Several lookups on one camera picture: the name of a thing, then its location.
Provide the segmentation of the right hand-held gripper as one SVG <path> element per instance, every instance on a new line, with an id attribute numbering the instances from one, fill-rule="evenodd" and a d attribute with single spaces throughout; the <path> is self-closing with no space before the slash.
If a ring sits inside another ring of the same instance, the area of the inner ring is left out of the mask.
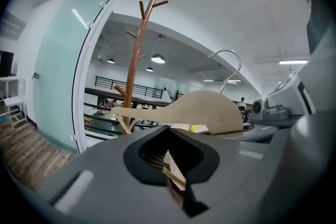
<path id="1" fill-rule="evenodd" d="M 283 122 L 290 118 L 320 111 L 336 110 L 336 33 L 328 31 L 310 60 L 294 71 L 267 96 L 253 102 L 251 123 Z M 243 124 L 242 132 L 201 134 L 243 142 L 272 139 L 279 128 L 260 124 Z"/>

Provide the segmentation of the white stool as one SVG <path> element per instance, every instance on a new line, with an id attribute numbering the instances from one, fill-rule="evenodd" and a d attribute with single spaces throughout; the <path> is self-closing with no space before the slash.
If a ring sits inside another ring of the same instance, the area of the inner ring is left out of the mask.
<path id="1" fill-rule="evenodd" d="M 25 103 L 20 97 L 6 98 L 4 100 L 6 116 L 12 128 L 17 124 L 27 122 Z"/>

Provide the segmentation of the white desk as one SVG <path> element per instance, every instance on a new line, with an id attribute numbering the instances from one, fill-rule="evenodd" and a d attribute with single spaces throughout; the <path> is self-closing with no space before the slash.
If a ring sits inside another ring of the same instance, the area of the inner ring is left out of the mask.
<path id="1" fill-rule="evenodd" d="M 10 94 L 9 94 L 9 83 L 13 82 L 13 81 L 18 82 L 19 81 L 19 77 L 18 76 L 0 77 L 0 82 L 4 82 L 5 83 L 5 94 L 2 97 L 2 100 L 1 100 L 2 102 L 4 102 L 5 99 L 7 99 L 7 98 L 10 97 Z"/>

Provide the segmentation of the frosted glass door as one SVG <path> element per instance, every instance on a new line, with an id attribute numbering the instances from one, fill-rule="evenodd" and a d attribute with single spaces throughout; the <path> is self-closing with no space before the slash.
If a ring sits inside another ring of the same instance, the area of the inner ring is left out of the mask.
<path id="1" fill-rule="evenodd" d="M 72 118 L 73 83 L 78 58 L 90 26 L 108 0 L 64 0 L 43 35 L 33 79 L 35 118 L 39 133 L 52 145 L 78 154 Z M 72 13 L 76 9 L 89 28 Z"/>

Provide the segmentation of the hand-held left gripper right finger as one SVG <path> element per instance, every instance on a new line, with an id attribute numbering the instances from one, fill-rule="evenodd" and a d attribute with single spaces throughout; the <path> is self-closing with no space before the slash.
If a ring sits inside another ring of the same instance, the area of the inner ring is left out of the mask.
<path id="1" fill-rule="evenodd" d="M 185 178 L 171 218 L 258 218 L 267 183 L 256 176 L 266 144 L 170 129 L 170 152 Z"/>

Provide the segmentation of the round table with beige cloth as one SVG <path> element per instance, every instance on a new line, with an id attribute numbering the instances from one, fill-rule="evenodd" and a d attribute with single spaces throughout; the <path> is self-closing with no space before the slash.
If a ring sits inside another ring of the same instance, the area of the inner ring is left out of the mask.
<path id="1" fill-rule="evenodd" d="M 189 124 L 173 124 L 171 128 L 173 129 L 181 129 L 181 130 L 188 130 Z M 201 134 L 209 134 L 209 130 L 206 125 L 196 125 L 196 132 Z"/>

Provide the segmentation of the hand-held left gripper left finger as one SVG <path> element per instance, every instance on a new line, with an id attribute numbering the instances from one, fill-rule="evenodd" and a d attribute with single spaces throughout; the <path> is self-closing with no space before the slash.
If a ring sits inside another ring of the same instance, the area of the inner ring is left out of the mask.
<path id="1" fill-rule="evenodd" d="M 127 170 L 123 153 L 151 134 L 143 130 L 100 142 L 47 182 L 47 202 L 84 224 L 183 224 L 188 215 L 167 187 L 146 185 Z"/>

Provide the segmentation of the wooden spoon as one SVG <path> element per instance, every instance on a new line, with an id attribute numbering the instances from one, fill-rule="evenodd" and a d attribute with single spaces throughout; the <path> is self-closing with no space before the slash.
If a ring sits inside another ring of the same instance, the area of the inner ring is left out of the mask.
<path id="1" fill-rule="evenodd" d="M 84 101 L 84 127 L 86 131 L 86 136 L 98 138 L 98 136 L 103 137 L 107 135 L 108 138 L 114 138 L 121 136 L 123 133 L 122 124 L 117 119 L 118 117 L 114 114 L 109 114 L 112 108 L 112 103 L 117 106 L 123 104 L 123 96 L 120 93 L 113 93 L 108 91 L 102 91 L 95 88 L 85 88 L 85 97 L 88 99 Z M 140 98 L 132 97 L 131 108 L 136 109 L 158 109 L 163 108 L 171 102 L 161 101 L 160 99 L 153 98 Z M 150 129 L 152 127 L 159 126 L 157 122 L 134 119 L 130 120 L 132 130 L 135 131 Z M 96 132 L 98 134 L 89 135 L 90 132 Z"/>

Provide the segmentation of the black monitor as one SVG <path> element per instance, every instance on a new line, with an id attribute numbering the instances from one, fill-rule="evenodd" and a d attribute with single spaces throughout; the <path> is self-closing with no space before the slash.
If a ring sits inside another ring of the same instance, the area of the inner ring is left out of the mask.
<path id="1" fill-rule="evenodd" d="M 0 77 L 8 77 L 12 74 L 14 54 L 0 50 Z"/>

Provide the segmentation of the light wooden hanger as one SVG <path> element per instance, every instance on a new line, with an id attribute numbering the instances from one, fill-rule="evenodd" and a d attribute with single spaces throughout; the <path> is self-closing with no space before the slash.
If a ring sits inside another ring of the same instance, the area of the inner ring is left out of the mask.
<path id="1" fill-rule="evenodd" d="M 110 112 L 156 122 L 204 125 L 211 135 L 243 130 L 237 106 L 222 92 L 194 91 L 158 110 L 116 106 Z M 123 159 L 137 180 L 163 185 L 167 177 L 180 190 L 206 182 L 219 165 L 219 154 L 213 148 L 168 126 L 131 144 Z"/>

